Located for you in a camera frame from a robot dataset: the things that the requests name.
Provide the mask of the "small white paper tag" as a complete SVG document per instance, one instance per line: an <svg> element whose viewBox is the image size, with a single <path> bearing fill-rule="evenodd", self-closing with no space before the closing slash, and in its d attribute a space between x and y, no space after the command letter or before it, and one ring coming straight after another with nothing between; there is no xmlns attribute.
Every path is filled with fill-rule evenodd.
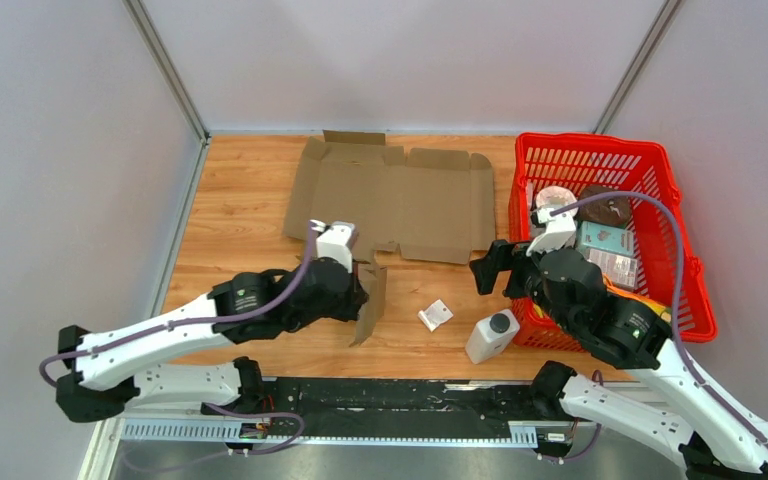
<svg viewBox="0 0 768 480"><path fill-rule="evenodd" d="M448 322L454 313L441 299L437 299L427 308L420 310L417 316L430 332L434 332Z"/></svg>

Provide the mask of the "small brown cardboard box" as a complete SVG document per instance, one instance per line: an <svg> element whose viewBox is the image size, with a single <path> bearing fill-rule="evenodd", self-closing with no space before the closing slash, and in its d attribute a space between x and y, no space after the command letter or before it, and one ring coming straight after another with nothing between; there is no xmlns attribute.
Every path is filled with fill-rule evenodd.
<svg viewBox="0 0 768 480"><path fill-rule="evenodd" d="M352 347L363 344L374 332L378 320L385 313L388 271L376 261L358 264L358 277L368 300L360 308Z"/></svg>

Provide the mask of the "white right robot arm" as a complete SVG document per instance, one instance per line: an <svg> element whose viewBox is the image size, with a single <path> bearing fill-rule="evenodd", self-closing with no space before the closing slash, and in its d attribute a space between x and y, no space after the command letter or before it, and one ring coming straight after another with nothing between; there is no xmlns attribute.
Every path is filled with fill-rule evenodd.
<svg viewBox="0 0 768 480"><path fill-rule="evenodd" d="M510 299L527 298L594 358L624 370L668 404L656 409L548 361L530 404L539 416L594 421L683 467L689 479L768 479L768 421L752 413L690 358L671 325L645 303L609 289L599 267L564 248L528 254L495 240L470 262L479 294L510 274Z"/></svg>

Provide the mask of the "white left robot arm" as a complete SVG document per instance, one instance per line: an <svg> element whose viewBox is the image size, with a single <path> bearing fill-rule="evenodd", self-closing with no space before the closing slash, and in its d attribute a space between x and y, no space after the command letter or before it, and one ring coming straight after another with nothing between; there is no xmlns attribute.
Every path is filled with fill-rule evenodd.
<svg viewBox="0 0 768 480"><path fill-rule="evenodd" d="M196 403L206 415L266 412L256 361L238 357L208 367L173 361L201 350L272 340L323 318L359 319L369 295L357 269L317 258L298 285L292 283L296 275L283 269L242 272L182 307L121 330L62 328L58 352L68 371L55 383L56 404L75 423L173 403Z"/></svg>

